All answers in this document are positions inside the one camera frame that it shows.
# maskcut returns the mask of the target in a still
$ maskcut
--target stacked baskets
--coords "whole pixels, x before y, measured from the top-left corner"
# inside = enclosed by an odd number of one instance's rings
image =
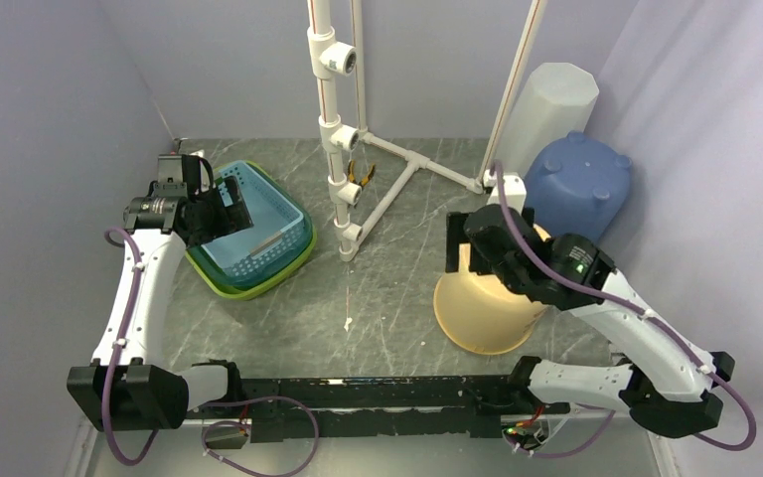
[[[257,164],[236,161],[218,172],[237,178],[253,227],[190,248],[187,258],[216,294],[248,300],[299,268],[314,248],[317,231],[308,213]],[[221,195],[229,204],[221,182]]]

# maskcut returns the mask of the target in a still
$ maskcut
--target gray marble floor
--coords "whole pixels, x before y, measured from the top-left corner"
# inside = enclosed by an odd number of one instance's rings
[[[395,141],[472,175],[481,139]],[[326,160],[319,140],[186,140],[216,165],[260,164],[311,214],[319,231],[306,264],[251,301],[216,296],[184,261],[168,311],[164,351],[172,370],[209,358],[235,361],[244,377],[505,374],[522,354],[571,364],[608,364],[607,342],[584,323],[546,315],[522,346],[498,357],[451,343],[434,318],[434,285],[444,266],[447,212],[473,211],[486,199],[428,171],[418,171],[350,263],[332,232]],[[353,153],[362,172],[377,172],[353,210],[361,223],[404,169],[372,146]],[[344,324],[348,317],[349,331]]]

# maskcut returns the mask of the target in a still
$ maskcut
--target tan plastic bowl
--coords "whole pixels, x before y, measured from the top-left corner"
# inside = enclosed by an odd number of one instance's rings
[[[548,233],[534,226],[539,236]],[[534,331],[547,308],[508,291],[496,275],[469,271],[470,245],[460,245],[458,271],[444,273],[434,288],[434,316],[452,342],[480,355],[514,350]]]

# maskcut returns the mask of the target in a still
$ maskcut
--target white pvc pipe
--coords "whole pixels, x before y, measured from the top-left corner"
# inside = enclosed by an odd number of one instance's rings
[[[419,169],[419,166],[416,165],[415,162],[407,163],[407,167],[405,167],[405,170],[402,171],[402,173],[399,175],[399,178],[396,179],[396,182],[394,182],[393,185],[390,186],[390,189],[387,190],[387,193],[384,194],[384,197],[381,198],[381,200],[379,201],[379,204],[370,213],[370,216],[367,217],[367,220],[362,225],[362,234],[361,234],[361,238],[359,238],[358,240],[358,244],[362,244],[364,240],[370,235],[370,232],[373,230],[373,227],[375,227],[376,224],[379,223],[379,220],[382,218],[382,215],[384,215],[384,212],[387,211],[387,208],[390,207],[390,204],[393,203],[393,199],[395,199],[396,196],[399,195],[399,192],[401,192],[402,188],[405,187],[405,184],[407,184],[407,181],[410,179],[410,176],[412,176],[413,173],[416,172],[418,169]]]
[[[481,193],[481,186],[478,185],[478,181],[471,177],[466,177],[463,174],[459,174],[451,169],[449,169],[446,166],[441,166],[440,164],[437,164],[434,161],[428,161],[425,164],[425,168],[429,171],[445,177],[446,179],[449,179],[450,181],[457,182],[458,184],[466,187],[472,192]]]
[[[314,33],[323,35],[332,29],[329,0],[308,0],[308,18]]]
[[[335,79],[317,78],[317,99],[320,103],[320,115],[324,122],[332,123],[338,118],[338,95],[335,92]]]
[[[308,0],[308,16],[313,34],[325,35],[332,31],[329,0]],[[312,55],[311,61],[315,61],[314,55]],[[320,117],[323,119],[323,122],[327,124],[340,122],[340,116],[338,115],[338,97],[335,92],[335,79],[331,75],[328,75],[328,78],[326,79],[317,76],[317,93],[318,101],[320,103]],[[321,140],[327,141],[328,138],[323,137],[321,133]],[[327,150],[326,161],[329,166],[329,178],[332,182],[341,183],[347,180],[347,176],[344,172],[344,161],[340,152]],[[335,206],[336,225],[344,228],[348,227],[350,224],[349,207],[343,201],[338,201],[334,198],[333,202]],[[342,253],[350,254],[355,247],[354,243],[340,235],[339,237]]]
[[[502,102],[499,104],[499,113],[496,116],[496,122],[493,124],[493,133],[490,134],[490,142],[487,143],[487,151],[484,153],[484,160],[481,162],[481,169],[478,171],[477,181],[484,177],[484,171],[493,164],[493,158],[496,154],[496,146],[499,138],[507,123],[508,116],[511,114],[511,103],[516,98],[519,84],[525,73],[525,66],[528,64],[528,57],[531,55],[531,49],[534,45],[536,31],[542,21],[542,15],[545,11],[545,5],[548,0],[532,0],[531,8],[528,10],[528,19],[525,21],[525,28],[522,30],[522,37],[519,40],[519,47],[516,50],[511,74],[508,77],[508,83],[505,86],[505,93],[502,96]]]
[[[397,146],[390,141],[385,141],[384,139],[381,139],[375,134],[369,132],[362,137],[362,140],[370,145],[377,147],[378,149],[382,149],[391,154],[395,154],[402,159],[405,159],[408,153],[410,153],[410,151],[404,147]]]
[[[356,52],[356,103],[358,104],[358,130],[367,131],[367,99],[364,96],[364,26],[361,0],[350,0],[353,24],[353,47]]]
[[[423,156],[422,154],[397,146],[393,144],[392,142],[385,141],[384,139],[381,139],[369,132],[365,134],[365,136],[363,137],[363,140],[366,143],[374,145],[375,147],[381,150],[387,151],[391,154],[395,154],[405,159],[406,161],[408,161],[408,163],[416,163],[420,167],[424,167],[425,169],[428,169],[431,172],[434,172],[442,177],[445,177],[446,179],[454,181],[466,187],[472,192],[479,193],[479,194],[482,192],[481,186],[478,184],[478,181],[476,181],[475,179],[466,177],[463,174],[459,174],[449,169],[446,166],[437,164],[436,162],[432,161],[430,158],[426,156]]]

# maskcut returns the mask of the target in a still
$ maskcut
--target blue plastic basket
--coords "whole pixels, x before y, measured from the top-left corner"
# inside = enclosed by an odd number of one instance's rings
[[[201,246],[190,248],[188,253],[192,260],[197,263],[200,270],[209,277],[211,282],[220,286],[229,286],[235,289],[254,288],[278,274],[302,255],[313,240],[314,235],[314,227],[311,224],[311,218],[308,214],[305,215],[303,228],[304,236],[302,241],[300,241],[301,246],[297,246],[296,252],[285,253],[279,257],[279,259],[272,261],[266,267],[262,268],[258,275],[248,277],[246,280],[238,280],[228,277],[219,266],[215,265]]]
[[[270,265],[302,252],[308,245],[309,224],[301,210],[244,161],[218,172],[225,178],[237,178],[253,225],[213,240],[203,249],[233,283],[254,286],[268,278],[268,270],[273,269]],[[224,203],[230,204],[227,186],[219,187]]]

